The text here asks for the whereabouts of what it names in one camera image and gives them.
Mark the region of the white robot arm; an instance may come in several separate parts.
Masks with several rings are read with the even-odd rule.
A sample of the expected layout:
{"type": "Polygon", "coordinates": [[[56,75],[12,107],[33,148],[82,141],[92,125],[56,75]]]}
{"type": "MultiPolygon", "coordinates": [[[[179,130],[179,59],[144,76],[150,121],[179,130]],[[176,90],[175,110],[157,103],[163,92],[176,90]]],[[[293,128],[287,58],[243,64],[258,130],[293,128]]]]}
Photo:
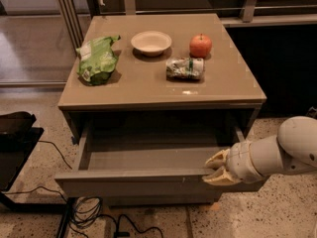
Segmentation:
{"type": "Polygon", "coordinates": [[[244,141],[206,161],[214,171],[204,176],[211,185],[254,183],[271,175],[301,175],[317,170],[317,120],[306,116],[286,119],[277,134],[244,141]]]}

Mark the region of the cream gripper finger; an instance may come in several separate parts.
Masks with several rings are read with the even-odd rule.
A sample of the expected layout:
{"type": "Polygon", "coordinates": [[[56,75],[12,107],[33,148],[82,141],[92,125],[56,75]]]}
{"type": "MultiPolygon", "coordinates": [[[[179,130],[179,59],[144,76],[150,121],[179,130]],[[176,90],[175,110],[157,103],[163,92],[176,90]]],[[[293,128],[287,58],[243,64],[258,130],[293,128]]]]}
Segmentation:
{"type": "Polygon", "coordinates": [[[205,167],[207,169],[218,170],[219,168],[225,166],[229,153],[229,149],[221,150],[206,161],[205,167]]]}
{"type": "Polygon", "coordinates": [[[204,182],[211,185],[234,185],[241,182],[224,167],[219,168],[212,175],[204,176],[202,179],[204,182]]]}

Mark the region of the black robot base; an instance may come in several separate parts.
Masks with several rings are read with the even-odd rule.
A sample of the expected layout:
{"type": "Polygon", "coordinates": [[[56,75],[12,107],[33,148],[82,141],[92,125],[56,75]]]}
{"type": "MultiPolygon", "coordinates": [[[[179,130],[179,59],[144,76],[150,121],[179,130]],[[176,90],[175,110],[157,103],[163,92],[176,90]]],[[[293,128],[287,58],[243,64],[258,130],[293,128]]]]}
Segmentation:
{"type": "Polygon", "coordinates": [[[0,115],[0,203],[14,212],[60,214],[55,238],[64,238],[74,199],[63,204],[18,203],[5,194],[44,133],[43,128],[34,127],[35,122],[36,116],[25,111],[0,115]]]}

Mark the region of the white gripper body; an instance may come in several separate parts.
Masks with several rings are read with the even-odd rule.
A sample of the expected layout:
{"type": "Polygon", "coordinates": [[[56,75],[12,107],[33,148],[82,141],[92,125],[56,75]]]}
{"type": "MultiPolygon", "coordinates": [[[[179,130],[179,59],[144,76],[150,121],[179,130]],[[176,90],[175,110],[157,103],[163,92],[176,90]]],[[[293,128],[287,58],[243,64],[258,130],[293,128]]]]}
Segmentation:
{"type": "Polygon", "coordinates": [[[229,151],[226,169],[235,183],[254,183],[264,179],[253,164],[250,146],[250,141],[244,141],[234,144],[229,151]]]}

